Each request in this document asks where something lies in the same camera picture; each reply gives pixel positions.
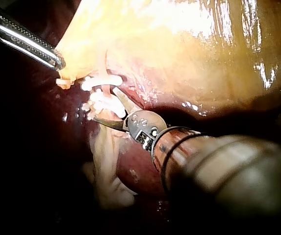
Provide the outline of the right arm instrument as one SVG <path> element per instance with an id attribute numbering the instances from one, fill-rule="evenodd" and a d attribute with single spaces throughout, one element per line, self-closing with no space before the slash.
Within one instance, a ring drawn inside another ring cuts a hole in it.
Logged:
<path id="1" fill-rule="evenodd" d="M 125 123 L 130 136 L 146 151 L 152 150 L 155 138 L 167 128 L 166 122 L 160 115 L 147 110 L 129 114 Z"/>

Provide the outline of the right arm instrument jaw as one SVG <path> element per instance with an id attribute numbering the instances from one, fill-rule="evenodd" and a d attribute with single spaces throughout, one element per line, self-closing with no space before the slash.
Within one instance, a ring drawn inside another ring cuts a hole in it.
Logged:
<path id="1" fill-rule="evenodd" d="M 107 120 L 103 118 L 94 117 L 93 121 L 117 131 L 125 133 L 128 132 L 128 128 L 124 120 Z"/>
<path id="2" fill-rule="evenodd" d="M 137 111 L 137 105 L 134 103 L 124 92 L 122 92 L 118 87 L 113 88 L 114 94 L 118 97 L 122 103 L 125 111 L 131 114 Z"/>

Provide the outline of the left arm instrument jaw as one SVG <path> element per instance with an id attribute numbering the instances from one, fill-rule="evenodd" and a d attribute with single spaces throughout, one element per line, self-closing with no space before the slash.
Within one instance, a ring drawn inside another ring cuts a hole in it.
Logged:
<path id="1" fill-rule="evenodd" d="M 44 66 L 59 71 L 65 61 L 49 43 L 0 12 L 0 42 L 29 56 Z"/>

